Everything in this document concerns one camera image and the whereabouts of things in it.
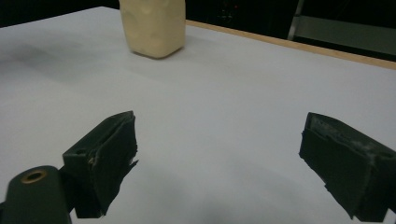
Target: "white table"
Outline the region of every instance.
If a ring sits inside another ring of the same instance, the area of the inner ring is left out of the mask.
[[[85,133],[131,109],[140,162],[106,217],[74,223],[359,223],[298,155],[306,115],[396,149],[395,70],[192,26],[184,49],[152,60],[99,7],[0,30],[3,200],[13,176],[62,167]]]

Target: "dark background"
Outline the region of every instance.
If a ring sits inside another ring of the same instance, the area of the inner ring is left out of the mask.
[[[298,0],[186,0],[186,15],[192,21],[286,39],[297,4]],[[120,5],[118,0],[0,0],[0,27],[91,7]],[[396,0],[304,0],[302,14],[396,29]],[[294,41],[396,61],[395,55],[304,38]]]
[[[187,0],[187,19],[286,38],[298,0]],[[90,7],[119,8],[117,0],[0,0],[0,27]]]

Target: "cream bottle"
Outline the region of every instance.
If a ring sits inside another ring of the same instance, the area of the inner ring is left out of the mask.
[[[184,0],[120,0],[120,13],[130,50],[163,58],[184,46]]]

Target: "wooden table edge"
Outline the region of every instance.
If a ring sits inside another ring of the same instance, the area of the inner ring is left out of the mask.
[[[225,28],[225,27],[221,27],[221,26],[216,26],[216,25],[211,25],[211,24],[207,24],[207,23],[202,23],[202,22],[198,22],[198,21],[186,21],[186,24],[190,25],[190,26],[205,28],[208,30],[223,32],[223,33],[230,34],[230,35],[239,35],[242,37],[260,40],[262,42],[267,42],[267,43],[271,43],[271,44],[275,44],[275,45],[279,45],[279,46],[283,46],[283,47],[287,47],[287,48],[300,49],[300,50],[304,50],[304,51],[308,51],[308,52],[312,52],[312,53],[316,53],[316,54],[322,54],[322,55],[327,55],[327,56],[331,56],[334,58],[349,60],[349,61],[356,62],[356,63],[366,63],[366,64],[370,64],[370,65],[375,65],[375,66],[379,66],[379,67],[396,70],[396,63],[391,62],[391,61],[371,58],[371,57],[362,56],[362,55],[353,54],[353,53],[347,53],[347,52],[343,52],[340,50],[325,49],[325,48],[316,47],[316,46],[312,46],[312,45],[306,45],[306,44],[302,44],[302,43],[298,43],[298,42],[279,39],[279,38],[275,38],[275,37],[271,37],[271,36],[256,35],[256,34],[245,32],[245,31],[238,31],[238,30]]]

